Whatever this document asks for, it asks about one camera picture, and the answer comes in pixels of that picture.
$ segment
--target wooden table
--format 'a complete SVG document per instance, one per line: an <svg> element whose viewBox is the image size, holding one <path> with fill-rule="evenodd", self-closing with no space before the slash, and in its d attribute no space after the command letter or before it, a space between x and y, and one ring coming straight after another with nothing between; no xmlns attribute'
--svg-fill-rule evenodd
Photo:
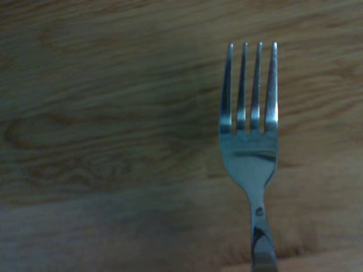
<svg viewBox="0 0 363 272"><path fill-rule="evenodd" d="M275 40L280 158L265 201L281 271L362 271L362 12L358 0L2 1L0 271L249 271L219 99L227 43L236 89L242 42L248 88L264 42L264 91Z"/></svg>

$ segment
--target silver fork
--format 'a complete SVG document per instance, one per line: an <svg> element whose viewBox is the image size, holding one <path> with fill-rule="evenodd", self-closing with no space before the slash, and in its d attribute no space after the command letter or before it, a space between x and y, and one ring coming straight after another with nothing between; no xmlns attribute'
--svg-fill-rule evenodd
<svg viewBox="0 0 363 272"><path fill-rule="evenodd" d="M272 45L265 106L264 132L260 132L260 59L258 44L252 88L250 132L246 131L246 60L247 43L243 44L237 103L237 128L232 133L231 75L233 44L228 47L223 79L219 123L220 149L230 177L246 192L252 219L252 271L277 272L277 258L264 207L264 191L277 169L277 43Z"/></svg>

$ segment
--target metal fork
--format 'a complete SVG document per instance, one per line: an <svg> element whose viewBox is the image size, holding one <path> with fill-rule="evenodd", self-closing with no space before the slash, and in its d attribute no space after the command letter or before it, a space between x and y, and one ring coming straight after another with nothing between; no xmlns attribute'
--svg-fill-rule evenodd
<svg viewBox="0 0 363 272"><path fill-rule="evenodd" d="M277 43L272 45L265 105L264 132L260 131L260 59L258 43L252 88L250 132L246 131L246 60L247 43L243 44L237 104L237 128L232 133L231 75L233 44L228 47L223 79L219 123L220 149L230 177L246 192L251 207L252 271L277 272L277 258L264 207L264 191L277 169Z"/></svg>

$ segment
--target fork tine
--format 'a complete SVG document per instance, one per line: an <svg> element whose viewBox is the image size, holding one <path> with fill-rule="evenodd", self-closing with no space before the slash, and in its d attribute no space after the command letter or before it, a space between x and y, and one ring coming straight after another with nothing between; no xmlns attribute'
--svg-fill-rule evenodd
<svg viewBox="0 0 363 272"><path fill-rule="evenodd" d="M231 116L232 52L233 52L233 44L230 43L228 45L225 74L222 86L220 133L232 132L232 116Z"/></svg>
<svg viewBox="0 0 363 272"><path fill-rule="evenodd" d="M251 103L251 131L260 129L260 60L262 42L259 42L256 54L254 86L252 89Z"/></svg>
<svg viewBox="0 0 363 272"><path fill-rule="evenodd" d="M246 61L247 43L243 43L242 63L240 66L239 91L237 102L237 130L244 130L246 127Z"/></svg>
<svg viewBox="0 0 363 272"><path fill-rule="evenodd" d="M272 45L270 68L268 72L265 110L265 131L276 130L278 122L277 107L277 42Z"/></svg>

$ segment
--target fork neck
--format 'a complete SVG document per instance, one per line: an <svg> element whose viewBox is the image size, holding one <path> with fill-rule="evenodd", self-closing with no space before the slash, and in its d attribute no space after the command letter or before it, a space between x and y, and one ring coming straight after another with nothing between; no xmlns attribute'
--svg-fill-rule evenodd
<svg viewBox="0 0 363 272"><path fill-rule="evenodd" d="M252 220L252 271L278 271L273 237L267 221L263 200L251 203Z"/></svg>

